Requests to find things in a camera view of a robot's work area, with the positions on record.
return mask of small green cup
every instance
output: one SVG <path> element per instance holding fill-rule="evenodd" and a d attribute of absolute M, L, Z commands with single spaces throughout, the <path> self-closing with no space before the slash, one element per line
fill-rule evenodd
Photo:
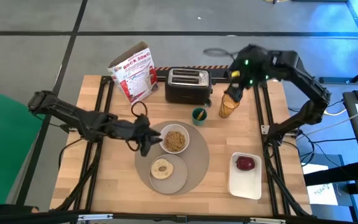
<path fill-rule="evenodd" d="M 200 115 L 200 113 L 204 111 L 203 115 L 201 116 L 200 120 L 197 120 L 198 115 Z M 207 114 L 206 114 L 206 110 L 204 108 L 195 108 L 193 110 L 193 113 L 191 114 L 191 118 L 193 119 L 193 124 L 197 125 L 197 126 L 201 126 L 204 124 L 205 120 L 206 120 Z"/>

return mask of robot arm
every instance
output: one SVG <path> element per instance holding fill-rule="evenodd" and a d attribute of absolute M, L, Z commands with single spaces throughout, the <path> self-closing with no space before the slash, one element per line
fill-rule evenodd
<path fill-rule="evenodd" d="M 267 137 L 276 143 L 280 144 L 287 132 L 303 124 L 321 122 L 331 94 L 307 73 L 296 52 L 266 50 L 248 45 L 238 53 L 229 70 L 231 83 L 225 93 L 236 102 L 241 100 L 244 89 L 248 90 L 272 78 L 294 83 L 309 97 L 310 100 L 302 106 L 299 113 L 281 124 L 270 126 Z"/>
<path fill-rule="evenodd" d="M 140 150 L 142 156 L 147 155 L 151 145 L 162 141 L 158 138 L 160 133 L 149 127 L 149 119 L 144 114 L 134 114 L 137 117 L 134 123 L 118 120 L 116 115 L 85 111 L 59 100 L 51 91 L 35 92 L 28 107 L 33 114 L 51 114 L 57 117 L 76 128 L 81 137 L 88 141 L 98 142 L 104 136 L 125 140 L 131 150 Z M 131 148 L 128 141 L 135 141 L 137 148 Z"/>

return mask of wooden table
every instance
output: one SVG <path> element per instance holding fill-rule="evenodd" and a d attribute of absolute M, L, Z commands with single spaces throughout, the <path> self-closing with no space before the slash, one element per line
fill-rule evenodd
<path fill-rule="evenodd" d="M 83 80 L 77 106 L 93 110 L 101 77 L 86 75 Z M 159 83 L 159 91 L 144 99 L 149 110 L 150 123 L 163 121 L 181 121 L 192 124 L 191 112 L 195 105 L 171 104 L 165 101 L 164 82 Z M 201 183 L 184 195 L 162 195 L 147 188 L 137 175 L 134 158 L 124 141 L 104 139 L 103 151 L 98 171 L 96 187 L 91 210 L 93 212 L 111 213 L 159 213 L 192 215 L 230 215 L 271 217 L 272 208 L 267 184 L 265 167 L 262 169 L 262 198 L 251 200 L 230 195 L 227 192 L 229 160 L 233 152 L 255 154 L 264 159 L 260 139 L 258 117 L 255 106 L 254 91 L 244 91 L 240 106 L 230 117 L 219 117 L 218 111 L 223 91 L 227 84 L 213 86 L 212 107 L 208 109 L 208 118 L 204 126 L 195 128 L 208 143 L 210 162 L 208 171 Z M 289 117 L 287 102 L 282 84 L 269 82 L 268 90 L 275 122 L 282 122 Z M 101 108 L 104 108 L 105 96 Z M 260 91 L 262 107 L 263 94 Z M 119 119 L 135 120 L 131 106 L 118 88 L 114 88 L 110 113 Z M 78 133 L 71 133 L 67 143 L 79 138 Z M 62 160 L 55 191 L 50 208 L 59 206 L 77 184 L 85 152 L 85 141 L 66 149 Z M 290 145 L 280 147 L 285 182 L 303 209 L 311 213 L 309 198 L 303 180 L 297 150 Z M 276 186 L 278 209 L 283 213 L 280 190 Z M 84 207 L 86 193 L 81 200 Z"/>

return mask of concrete floor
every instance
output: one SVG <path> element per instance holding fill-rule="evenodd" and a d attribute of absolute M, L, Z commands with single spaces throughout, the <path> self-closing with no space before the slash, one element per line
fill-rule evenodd
<path fill-rule="evenodd" d="M 358 15 L 358 0 L 351 0 L 351 4 Z M 0 0 L 0 30 L 71 31 L 80 5 L 81 0 Z M 357 33 L 358 28 L 344 3 L 89 0 L 80 31 Z M 34 91 L 52 89 L 69 38 L 0 36 L 0 93 L 27 104 Z M 228 58 L 206 57 L 202 50 L 220 47 L 236 51 L 258 44 L 268 49 L 296 50 L 307 71 L 316 77 L 358 74 L 358 37 L 81 36 L 76 38 L 59 97 L 75 103 L 83 75 L 107 75 L 109 62 L 141 40 L 150 45 L 156 66 L 230 64 Z M 284 85 L 288 105 L 299 108 L 306 97 L 291 83 Z M 358 89 L 344 85 L 327 87 L 333 93 L 332 102 L 340 100 L 342 92 Z M 337 112 L 342 107 L 338 104 L 329 110 Z M 321 124 L 302 129 L 308 133 L 346 116 L 326 116 Z M 353 137 L 350 123 L 315 134 L 312 139 L 346 137 Z M 26 204 L 48 210 L 57 178 L 58 153 L 66 139 L 63 131 L 49 127 Z M 310 145 L 303 140 L 298 142 L 300 149 L 309 151 Z M 358 161 L 356 142 L 327 142 L 321 147 L 328 154 L 342 154 L 346 164 Z M 345 217 L 338 213 L 341 212 L 333 212 L 333 217 Z"/>

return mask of toaster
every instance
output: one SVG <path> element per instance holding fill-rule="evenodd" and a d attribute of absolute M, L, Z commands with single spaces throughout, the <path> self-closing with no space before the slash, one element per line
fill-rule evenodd
<path fill-rule="evenodd" d="M 171 68 L 165 77 L 165 99 L 171 103 L 203 105 L 212 93 L 207 70 Z"/>

